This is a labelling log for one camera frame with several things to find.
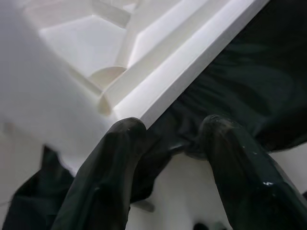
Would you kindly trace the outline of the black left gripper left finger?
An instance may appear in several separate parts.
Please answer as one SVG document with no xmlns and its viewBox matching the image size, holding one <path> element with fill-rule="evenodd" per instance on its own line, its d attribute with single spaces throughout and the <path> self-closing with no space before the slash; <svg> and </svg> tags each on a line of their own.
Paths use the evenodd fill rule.
<svg viewBox="0 0 307 230">
<path fill-rule="evenodd" d="M 134 172 L 154 143 L 141 120 L 116 122 L 79 168 L 51 230 L 125 230 Z"/>
</svg>

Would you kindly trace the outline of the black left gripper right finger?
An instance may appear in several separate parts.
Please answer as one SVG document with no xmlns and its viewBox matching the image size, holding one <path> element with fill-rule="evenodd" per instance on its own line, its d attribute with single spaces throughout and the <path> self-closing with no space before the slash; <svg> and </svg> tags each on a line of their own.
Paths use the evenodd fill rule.
<svg viewBox="0 0 307 230">
<path fill-rule="evenodd" d="M 240 124 L 207 116 L 200 127 L 200 150 L 232 230 L 307 230 L 307 200 Z"/>
</svg>

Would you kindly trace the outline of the white tapered plastic table leg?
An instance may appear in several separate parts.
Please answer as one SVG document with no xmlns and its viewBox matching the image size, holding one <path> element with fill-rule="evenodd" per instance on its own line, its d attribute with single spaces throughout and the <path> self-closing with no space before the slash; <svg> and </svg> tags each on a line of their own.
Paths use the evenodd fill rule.
<svg viewBox="0 0 307 230">
<path fill-rule="evenodd" d="M 111 126 L 11 0 L 0 0 L 0 113 L 72 173 Z"/>
</svg>

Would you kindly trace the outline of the white plastic children table top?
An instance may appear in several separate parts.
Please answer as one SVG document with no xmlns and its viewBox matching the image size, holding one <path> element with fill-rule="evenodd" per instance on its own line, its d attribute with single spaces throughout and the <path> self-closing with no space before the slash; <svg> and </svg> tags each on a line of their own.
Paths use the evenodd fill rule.
<svg viewBox="0 0 307 230">
<path fill-rule="evenodd" d="M 149 127 L 269 0 L 18 0 L 107 119 Z"/>
</svg>

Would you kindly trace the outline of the black cloth table cover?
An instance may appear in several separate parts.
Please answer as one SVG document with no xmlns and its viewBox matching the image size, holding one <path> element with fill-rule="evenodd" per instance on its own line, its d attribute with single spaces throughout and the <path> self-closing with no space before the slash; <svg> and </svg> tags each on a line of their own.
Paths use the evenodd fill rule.
<svg viewBox="0 0 307 230">
<path fill-rule="evenodd" d="M 151 126 L 143 123 L 155 143 L 136 166 L 125 230 L 232 230 L 200 150 L 209 115 L 244 127 L 307 200 L 307 0 L 269 0 Z M 0 230 L 51 230 L 76 174 L 0 113 Z"/>
</svg>

